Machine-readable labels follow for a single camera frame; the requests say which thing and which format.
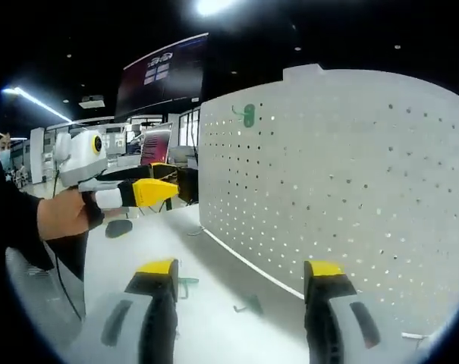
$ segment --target black mouse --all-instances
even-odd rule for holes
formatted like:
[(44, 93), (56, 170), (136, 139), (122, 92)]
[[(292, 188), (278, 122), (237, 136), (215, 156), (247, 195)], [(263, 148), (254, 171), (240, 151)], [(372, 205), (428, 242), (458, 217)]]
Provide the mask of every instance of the black mouse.
[(130, 220), (114, 220), (108, 223), (106, 227), (106, 237), (120, 237), (133, 229), (133, 223)]

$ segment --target display screen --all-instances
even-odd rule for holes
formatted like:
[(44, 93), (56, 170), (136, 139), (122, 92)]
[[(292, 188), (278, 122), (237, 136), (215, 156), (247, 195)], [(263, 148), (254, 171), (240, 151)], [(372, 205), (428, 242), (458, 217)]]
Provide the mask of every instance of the display screen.
[(207, 34), (184, 39), (127, 66), (121, 75), (116, 117), (177, 99), (199, 98)]
[(141, 149), (141, 165), (167, 162), (172, 123), (160, 124), (143, 132), (145, 137)]

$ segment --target cable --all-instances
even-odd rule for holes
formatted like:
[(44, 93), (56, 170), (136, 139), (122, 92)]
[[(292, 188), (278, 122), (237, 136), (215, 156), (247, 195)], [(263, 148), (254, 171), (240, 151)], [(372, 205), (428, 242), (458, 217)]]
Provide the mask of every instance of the cable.
[(163, 204), (160, 206), (160, 210), (159, 210), (159, 212), (161, 212), (161, 211), (162, 211), (164, 204), (165, 204), (165, 201), (164, 201), (164, 202), (163, 202)]
[[(54, 196), (55, 196), (55, 188), (57, 187), (57, 179), (58, 179), (58, 177), (59, 177), (59, 170), (57, 170), (57, 171), (55, 172), (54, 190), (53, 190), (53, 192), (52, 192), (52, 198), (54, 198)], [(83, 321), (83, 319), (80, 317), (79, 312), (78, 312), (77, 309), (76, 309), (76, 306), (74, 305), (74, 303), (73, 303), (72, 300), (71, 300), (71, 297), (70, 297), (69, 294), (68, 294), (68, 290), (66, 290), (66, 288), (65, 288), (65, 286), (64, 286), (64, 282), (63, 282), (62, 276), (61, 276), (61, 271), (60, 271), (60, 269), (59, 269), (59, 258), (58, 258), (58, 256), (57, 256), (57, 253), (56, 253), (56, 252), (54, 252), (54, 256), (55, 256), (55, 268), (57, 269), (57, 277), (58, 277), (58, 279), (59, 279), (59, 283), (61, 284), (61, 288), (62, 288), (62, 290), (64, 291), (64, 294), (65, 294), (65, 296), (67, 297), (67, 299), (68, 299), (68, 301), (69, 301), (69, 304), (71, 305), (71, 307), (72, 307), (74, 313), (76, 314), (77, 318), (79, 319), (79, 321)]]

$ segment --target white table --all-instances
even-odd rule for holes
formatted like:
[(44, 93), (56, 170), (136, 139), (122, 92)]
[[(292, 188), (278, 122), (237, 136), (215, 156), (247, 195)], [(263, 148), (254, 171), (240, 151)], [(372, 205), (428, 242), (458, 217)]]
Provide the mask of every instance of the white table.
[[(179, 277), (198, 278), (189, 298), (177, 303), (177, 363), (308, 363), (304, 304), (232, 256), (199, 230), (199, 207), (189, 206), (132, 220), (133, 230), (105, 237), (105, 225), (90, 232), (86, 248), (86, 313), (104, 294), (124, 291), (141, 265), (175, 257)], [(259, 316), (244, 298), (257, 295)]]

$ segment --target perforated white panel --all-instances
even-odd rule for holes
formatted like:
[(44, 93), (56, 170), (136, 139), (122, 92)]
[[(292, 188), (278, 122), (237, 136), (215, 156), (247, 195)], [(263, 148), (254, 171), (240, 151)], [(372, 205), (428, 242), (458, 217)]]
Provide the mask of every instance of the perforated white panel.
[[(254, 104), (255, 124), (241, 116)], [(335, 261), (402, 329), (431, 333), (459, 298), (459, 97), (376, 71), (285, 70), (203, 104), (201, 223), (303, 291)]]

